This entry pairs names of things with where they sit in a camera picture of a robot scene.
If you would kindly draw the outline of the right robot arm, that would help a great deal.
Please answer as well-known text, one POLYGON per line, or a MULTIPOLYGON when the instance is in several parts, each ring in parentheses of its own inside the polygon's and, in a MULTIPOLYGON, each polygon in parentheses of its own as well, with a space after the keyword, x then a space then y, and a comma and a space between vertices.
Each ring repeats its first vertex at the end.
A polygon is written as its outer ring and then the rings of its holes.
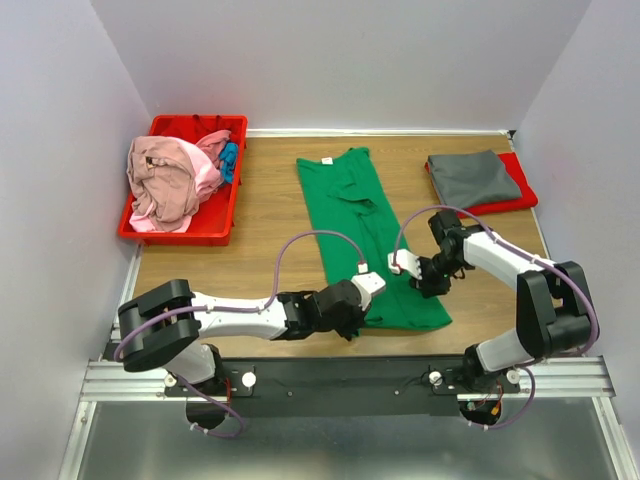
POLYGON ((462 384, 480 392, 512 368, 588 351, 600 328, 582 267, 531 254, 481 221, 464 225, 459 213, 445 209, 429 219, 439 248, 433 257, 396 248, 388 262, 391 270, 408 272, 411 287, 425 298, 447 294, 452 279, 475 268, 514 291, 514 328, 465 350, 459 370, 462 384))

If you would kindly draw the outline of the green t shirt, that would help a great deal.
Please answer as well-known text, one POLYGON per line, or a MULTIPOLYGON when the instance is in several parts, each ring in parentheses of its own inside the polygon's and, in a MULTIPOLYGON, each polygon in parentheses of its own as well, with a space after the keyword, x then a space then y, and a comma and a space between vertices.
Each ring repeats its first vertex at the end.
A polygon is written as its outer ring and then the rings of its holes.
POLYGON ((331 230, 351 238, 371 270, 386 283, 365 325, 369 328, 431 331, 452 319, 436 298, 424 299, 406 279, 388 269, 400 224, 365 147, 351 148, 330 164, 299 158, 296 168, 315 230, 331 230))

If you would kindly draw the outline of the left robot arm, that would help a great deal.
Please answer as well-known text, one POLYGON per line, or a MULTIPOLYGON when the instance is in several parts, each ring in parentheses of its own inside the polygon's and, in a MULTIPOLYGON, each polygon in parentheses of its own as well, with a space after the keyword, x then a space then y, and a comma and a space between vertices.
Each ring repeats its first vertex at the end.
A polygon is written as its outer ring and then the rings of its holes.
POLYGON ((202 339, 298 341, 334 331, 351 340, 384 288, 377 274, 368 273, 320 291, 233 299, 194 292, 184 279, 171 280, 119 307, 121 340, 113 358, 128 372, 163 368, 197 393, 209 395, 220 387, 224 373, 218 350, 202 339))

